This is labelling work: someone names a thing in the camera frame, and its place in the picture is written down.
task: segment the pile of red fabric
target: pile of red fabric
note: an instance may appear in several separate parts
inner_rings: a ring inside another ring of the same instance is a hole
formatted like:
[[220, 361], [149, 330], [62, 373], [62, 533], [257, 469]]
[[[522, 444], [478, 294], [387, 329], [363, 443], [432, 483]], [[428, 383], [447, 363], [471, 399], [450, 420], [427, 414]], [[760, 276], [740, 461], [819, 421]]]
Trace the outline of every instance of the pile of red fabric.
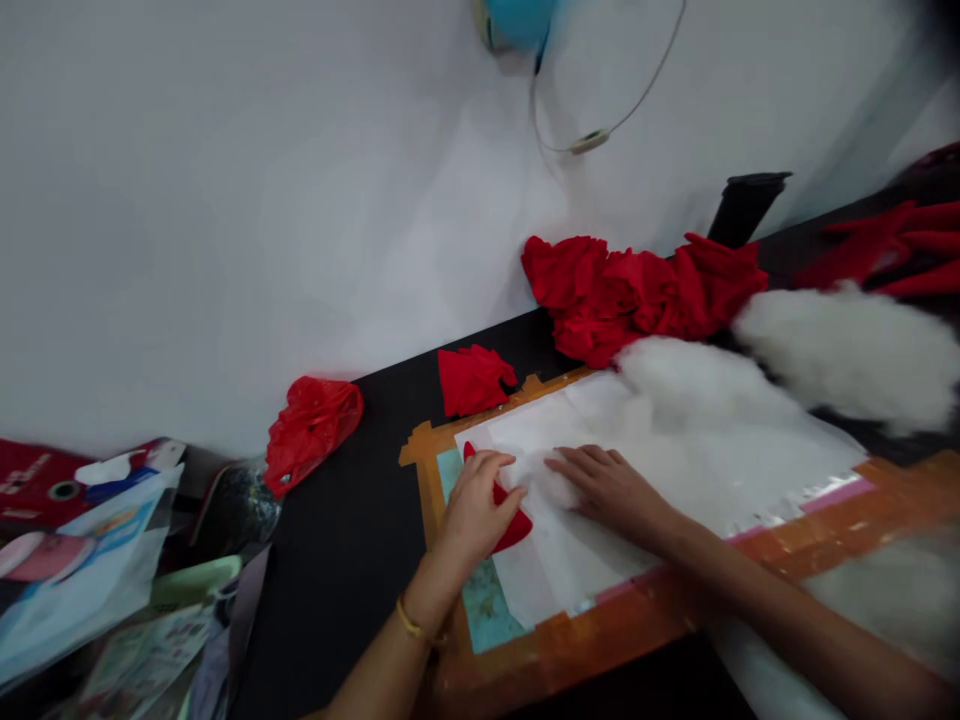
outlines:
[[479, 345], [457, 352], [440, 350], [440, 387], [443, 389], [443, 411], [447, 417], [473, 415], [507, 402], [500, 385], [517, 384], [517, 374], [501, 359], [496, 350]]
[[523, 269], [537, 302], [549, 308], [557, 349], [605, 368], [623, 346], [646, 335], [701, 340], [727, 327], [754, 293], [766, 290], [756, 244], [738, 250], [688, 233], [665, 260], [650, 252], [608, 252], [573, 237], [550, 245], [534, 236]]
[[912, 201], [905, 202], [874, 218], [831, 225], [823, 233], [846, 239], [797, 273], [793, 277], [795, 288], [829, 290], [842, 280], [862, 285], [872, 276], [896, 270], [923, 253], [946, 262], [875, 292], [891, 297], [960, 293], [960, 202], [921, 208]]

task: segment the black cylinder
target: black cylinder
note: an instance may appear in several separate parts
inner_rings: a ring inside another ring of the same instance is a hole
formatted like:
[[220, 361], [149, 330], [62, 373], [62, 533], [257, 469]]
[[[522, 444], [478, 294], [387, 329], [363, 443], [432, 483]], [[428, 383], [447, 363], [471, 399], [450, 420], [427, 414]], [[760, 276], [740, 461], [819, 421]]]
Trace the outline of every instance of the black cylinder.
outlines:
[[777, 195], [787, 186], [784, 180], [791, 175], [754, 173], [728, 179], [707, 237], [729, 248], [746, 245]]

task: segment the gold bracelet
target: gold bracelet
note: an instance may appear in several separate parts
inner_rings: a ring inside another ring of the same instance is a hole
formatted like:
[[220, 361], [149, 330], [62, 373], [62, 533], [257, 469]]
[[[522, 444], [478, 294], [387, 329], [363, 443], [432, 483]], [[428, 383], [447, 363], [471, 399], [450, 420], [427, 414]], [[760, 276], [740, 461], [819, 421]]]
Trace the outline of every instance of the gold bracelet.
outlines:
[[431, 640], [426, 637], [423, 632], [423, 628], [419, 625], [415, 625], [407, 615], [407, 611], [403, 609], [403, 595], [397, 598], [397, 615], [400, 616], [400, 622], [403, 623], [403, 626], [407, 629], [407, 632], [410, 633], [417, 640], [426, 643], [427, 645], [432, 645], [435, 648], [442, 648], [447, 644], [447, 634], [443, 633], [440, 637], [435, 640]]

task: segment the red fabric piece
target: red fabric piece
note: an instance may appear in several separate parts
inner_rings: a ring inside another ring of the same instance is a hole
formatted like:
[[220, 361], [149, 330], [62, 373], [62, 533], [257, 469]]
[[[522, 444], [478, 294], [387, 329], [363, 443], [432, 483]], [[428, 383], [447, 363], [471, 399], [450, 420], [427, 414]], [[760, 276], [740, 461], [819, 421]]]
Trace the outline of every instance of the red fabric piece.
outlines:
[[[474, 455], [477, 454], [477, 451], [474, 450], [471, 443], [463, 444], [463, 461], [466, 462]], [[504, 490], [499, 482], [494, 481], [493, 483], [493, 504], [497, 507], [503, 505], [503, 501], [507, 499], [506, 490]], [[527, 514], [518, 509], [517, 514], [513, 516], [513, 519], [510, 521], [510, 524], [507, 525], [506, 531], [497, 541], [496, 546], [493, 548], [493, 553], [498, 553], [501, 550], [506, 550], [508, 547], [513, 547], [518, 542], [523, 540], [527, 535], [530, 534], [530, 531], [533, 530], [533, 521], [527, 516]]]
[[890, 240], [871, 274], [896, 270], [913, 256], [913, 248], [903, 242], [902, 236]]
[[954, 232], [917, 230], [900, 235], [906, 245], [914, 250], [945, 258], [960, 258], [960, 227]]
[[437, 362], [447, 417], [473, 415], [505, 403], [507, 394], [500, 381], [511, 386], [517, 384], [513, 367], [495, 350], [479, 345], [461, 348], [457, 352], [440, 350]]
[[690, 242], [677, 249], [677, 257], [688, 255], [700, 275], [707, 314], [716, 332], [730, 324], [747, 301], [763, 292], [769, 276], [757, 266], [760, 246], [749, 243], [733, 250], [705, 237], [687, 233]]
[[960, 293], [960, 260], [952, 260], [929, 272], [898, 280], [874, 292], [897, 298]]
[[[825, 227], [824, 235], [851, 235], [870, 227], [876, 218], [837, 223]], [[906, 220], [903, 232], [915, 230], [960, 230], [960, 201], [916, 208]]]
[[829, 290], [841, 280], [862, 285], [891, 248], [897, 233], [914, 211], [914, 205], [913, 201], [905, 202], [863, 225], [842, 245], [794, 275], [793, 287]]
[[598, 317], [587, 305], [553, 313], [557, 350], [597, 370], [610, 367], [620, 348], [643, 337], [629, 315]]
[[527, 240], [521, 262], [538, 304], [568, 308], [590, 293], [606, 259], [603, 240], [578, 236], [553, 246], [534, 235]]
[[304, 376], [270, 426], [264, 484], [279, 499], [340, 447], [360, 423], [363, 395], [353, 383]]
[[686, 237], [690, 244], [670, 260], [632, 250], [608, 254], [603, 240], [588, 237], [555, 247], [530, 238], [523, 267], [537, 302], [550, 309], [557, 349], [606, 368], [622, 347], [646, 335], [701, 340], [767, 288], [756, 246], [731, 250]]

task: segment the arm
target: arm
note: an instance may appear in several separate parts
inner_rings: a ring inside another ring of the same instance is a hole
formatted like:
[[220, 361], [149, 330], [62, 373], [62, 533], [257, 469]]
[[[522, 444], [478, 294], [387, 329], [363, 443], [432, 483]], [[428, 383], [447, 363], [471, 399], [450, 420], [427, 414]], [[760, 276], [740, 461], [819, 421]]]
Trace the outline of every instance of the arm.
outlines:
[[[490, 555], [520, 507], [517, 489], [497, 507], [493, 482], [513, 456], [483, 450], [470, 458], [450, 495], [444, 526], [402, 596], [403, 608], [424, 638], [437, 638], [460, 589]], [[327, 720], [400, 720], [410, 715], [430, 654], [394, 610], [337, 691]]]
[[559, 448], [547, 465], [583, 494], [579, 510], [679, 566], [850, 717], [945, 717], [950, 686], [879, 638], [768, 573], [670, 506], [616, 451]]

